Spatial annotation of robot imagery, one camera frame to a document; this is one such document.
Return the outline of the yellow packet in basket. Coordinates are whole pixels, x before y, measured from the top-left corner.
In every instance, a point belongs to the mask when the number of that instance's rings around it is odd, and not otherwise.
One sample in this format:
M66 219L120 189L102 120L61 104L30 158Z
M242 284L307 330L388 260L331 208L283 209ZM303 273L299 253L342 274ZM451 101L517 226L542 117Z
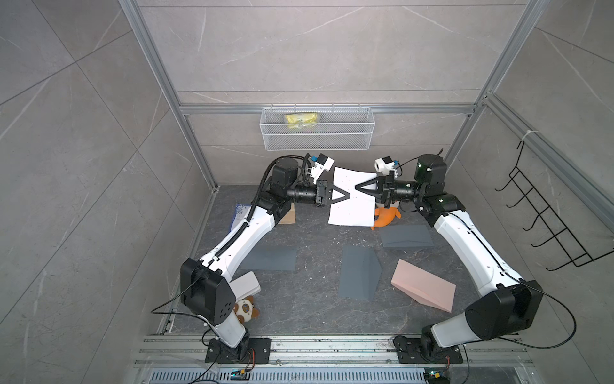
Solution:
M319 113L316 112L284 115L285 124L290 130L314 128L318 125L319 120Z

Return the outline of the brown panda plush toy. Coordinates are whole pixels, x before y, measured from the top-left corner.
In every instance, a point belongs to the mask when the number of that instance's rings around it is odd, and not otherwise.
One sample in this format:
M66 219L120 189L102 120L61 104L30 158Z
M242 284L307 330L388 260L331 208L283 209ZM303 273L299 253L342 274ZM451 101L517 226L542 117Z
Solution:
M257 309L254 304L255 299L252 295L240 299L235 303L233 311L241 324L254 320L260 315L259 309Z

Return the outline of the orange shark plush toy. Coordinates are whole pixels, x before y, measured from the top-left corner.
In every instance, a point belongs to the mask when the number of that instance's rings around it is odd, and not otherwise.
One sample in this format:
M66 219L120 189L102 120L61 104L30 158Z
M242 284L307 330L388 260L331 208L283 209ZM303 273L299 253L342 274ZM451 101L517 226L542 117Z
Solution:
M375 230L376 228L387 227L394 219L400 218L401 212L396 207L377 207L374 211L374 224L371 229Z

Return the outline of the grey envelope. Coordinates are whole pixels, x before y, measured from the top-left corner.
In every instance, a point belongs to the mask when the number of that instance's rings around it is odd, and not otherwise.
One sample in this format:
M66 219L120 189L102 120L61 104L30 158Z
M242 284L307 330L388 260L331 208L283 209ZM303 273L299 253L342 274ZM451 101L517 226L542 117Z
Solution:
M297 249L290 246L256 246L241 262L243 270L292 271L296 266Z
M338 294L342 298L373 300L382 267L372 248L344 246Z
M401 249L433 246L429 229L423 225L382 227L378 233L384 248Z

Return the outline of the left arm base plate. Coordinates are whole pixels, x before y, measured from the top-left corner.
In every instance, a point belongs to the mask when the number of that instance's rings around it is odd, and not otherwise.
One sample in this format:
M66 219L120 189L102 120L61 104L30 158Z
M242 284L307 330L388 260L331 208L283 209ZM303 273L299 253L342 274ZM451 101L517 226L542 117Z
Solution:
M267 364L270 361L272 339L254 338L241 341L237 347L231 348L217 339L206 342L207 363L231 364Z

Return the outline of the pink envelope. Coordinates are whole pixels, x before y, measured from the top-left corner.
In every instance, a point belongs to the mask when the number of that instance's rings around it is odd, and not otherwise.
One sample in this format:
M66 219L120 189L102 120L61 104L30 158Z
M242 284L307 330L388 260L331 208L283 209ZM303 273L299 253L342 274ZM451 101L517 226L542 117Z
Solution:
M413 264L400 259L391 284L422 305L452 312L456 285Z

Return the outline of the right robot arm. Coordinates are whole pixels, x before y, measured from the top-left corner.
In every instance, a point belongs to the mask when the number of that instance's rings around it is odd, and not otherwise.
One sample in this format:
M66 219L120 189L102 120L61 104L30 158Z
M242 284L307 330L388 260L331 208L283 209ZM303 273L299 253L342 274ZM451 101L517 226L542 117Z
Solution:
M390 171L354 187L385 206L411 201L452 246L481 296L462 314L423 329L421 353L425 358L460 344L508 340L510 334L532 326L547 295L537 281L522 278L497 254L460 200L445 192L446 173L441 155L427 154L418 157L412 181L396 179L395 171Z

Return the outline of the white rectangular box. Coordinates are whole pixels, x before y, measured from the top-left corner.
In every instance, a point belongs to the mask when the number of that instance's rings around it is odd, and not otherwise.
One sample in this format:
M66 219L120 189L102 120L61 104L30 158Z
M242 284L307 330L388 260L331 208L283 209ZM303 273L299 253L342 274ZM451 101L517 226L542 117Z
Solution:
M262 290L255 273L252 271L231 281L230 288L237 302L246 299L248 296L253 296Z

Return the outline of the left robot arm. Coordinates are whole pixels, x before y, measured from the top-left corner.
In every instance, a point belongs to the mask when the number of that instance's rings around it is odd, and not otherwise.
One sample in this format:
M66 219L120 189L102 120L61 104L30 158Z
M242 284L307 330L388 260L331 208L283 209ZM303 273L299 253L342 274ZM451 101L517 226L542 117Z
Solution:
M237 296L230 282L246 256L289 213L293 203L327 206L336 187L320 176L334 165L326 155L284 155L267 166L247 216L200 259L187 259L180 269L176 299L230 349L241 349L249 337L234 312Z

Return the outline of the cream letter paper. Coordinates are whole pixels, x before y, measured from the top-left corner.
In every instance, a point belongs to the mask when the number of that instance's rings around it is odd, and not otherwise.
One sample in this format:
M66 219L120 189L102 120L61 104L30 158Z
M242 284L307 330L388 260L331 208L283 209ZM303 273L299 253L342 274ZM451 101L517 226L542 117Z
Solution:
M286 215L279 221L279 225L291 225L296 223L296 207L295 203L291 203L291 207Z

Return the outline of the aluminium rail base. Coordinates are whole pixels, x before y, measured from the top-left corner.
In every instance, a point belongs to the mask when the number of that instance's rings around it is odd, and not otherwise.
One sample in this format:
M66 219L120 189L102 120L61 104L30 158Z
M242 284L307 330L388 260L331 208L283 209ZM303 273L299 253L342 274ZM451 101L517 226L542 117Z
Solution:
M456 347L438 363L397 352L389 335L268 336L255 358L232 362L195 335L144 338L127 383L540 383L509 342Z

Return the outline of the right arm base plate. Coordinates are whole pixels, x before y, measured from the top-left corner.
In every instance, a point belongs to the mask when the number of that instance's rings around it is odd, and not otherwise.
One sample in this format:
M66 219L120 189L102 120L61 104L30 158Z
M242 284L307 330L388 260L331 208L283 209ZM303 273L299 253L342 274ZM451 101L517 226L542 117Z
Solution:
M461 364L463 357L458 347L439 347L429 337L398 335L393 346L401 364Z

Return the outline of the blue bordered letter paper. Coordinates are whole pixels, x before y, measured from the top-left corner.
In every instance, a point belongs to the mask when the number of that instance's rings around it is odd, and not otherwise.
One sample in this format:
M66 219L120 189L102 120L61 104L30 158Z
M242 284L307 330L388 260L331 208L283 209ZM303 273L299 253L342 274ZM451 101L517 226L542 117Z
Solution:
M242 222L245 220L249 211L251 209L251 205L249 204L237 204L235 206L235 211L233 214L233 220L230 226L230 230L234 230L235 228L240 227Z

